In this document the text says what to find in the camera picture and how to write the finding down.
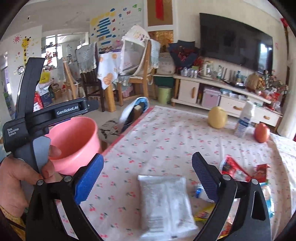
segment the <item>white cabinet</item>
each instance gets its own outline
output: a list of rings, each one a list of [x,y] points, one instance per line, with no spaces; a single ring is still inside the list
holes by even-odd
[[[263,122],[271,126],[276,126],[279,118],[281,118],[281,116],[272,111],[260,107],[255,108],[254,119],[257,121],[254,122]]]
[[[195,104],[197,101],[199,85],[198,82],[181,80],[178,100]]]
[[[234,116],[239,116],[245,104],[246,102],[244,101],[233,99],[226,95],[221,95],[219,106],[223,108],[226,112],[232,113],[234,114]]]

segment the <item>dining table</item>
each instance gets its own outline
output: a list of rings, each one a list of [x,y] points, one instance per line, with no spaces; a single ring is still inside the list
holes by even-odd
[[[250,175],[257,165],[270,165],[268,179],[275,209],[270,225],[275,239],[296,209],[296,144],[275,134],[267,142],[258,143],[253,127],[245,137],[238,138],[235,125],[228,121],[223,128],[214,129],[204,115],[160,106],[149,108],[102,153],[104,168],[81,209],[103,240],[139,240],[143,217],[138,175],[184,176],[194,214],[209,203],[194,195],[200,181],[192,167],[192,155],[200,152],[218,169],[230,155]],[[238,203],[233,203],[229,213],[231,222]],[[65,230],[77,238],[62,204],[57,208]]]

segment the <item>pink bowl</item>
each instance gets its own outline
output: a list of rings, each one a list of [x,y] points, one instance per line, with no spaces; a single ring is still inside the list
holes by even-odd
[[[98,126],[88,117],[78,116],[54,126],[49,134],[51,145],[61,149],[58,158],[50,158],[56,172],[74,175],[82,166],[86,166],[96,153],[100,153],[97,136]]]

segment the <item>blue gripper pad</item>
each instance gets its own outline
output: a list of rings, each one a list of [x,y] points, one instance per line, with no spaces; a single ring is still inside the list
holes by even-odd
[[[198,179],[200,180],[208,198],[212,199],[215,203],[217,203],[219,200],[219,180],[216,177],[213,177],[214,173],[211,170],[211,166],[207,164],[207,162],[199,152],[194,153],[192,156],[192,167]]]
[[[85,171],[75,185],[74,200],[77,205],[87,199],[103,167],[104,158],[100,154],[96,154],[86,167],[82,167]]]

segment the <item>screw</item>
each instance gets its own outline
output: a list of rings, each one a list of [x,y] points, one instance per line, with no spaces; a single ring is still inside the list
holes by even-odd
[[[252,183],[257,185],[258,184],[258,180],[257,179],[252,179]]]
[[[43,183],[44,183],[44,181],[42,179],[37,181],[38,186],[41,186]]]
[[[231,179],[231,177],[230,177],[228,174],[224,174],[224,175],[223,175],[223,179],[224,179],[225,181],[229,181],[229,180]]]
[[[72,177],[71,176],[66,176],[66,177],[64,177],[64,181],[65,182],[69,182],[69,181],[71,181],[72,180]]]

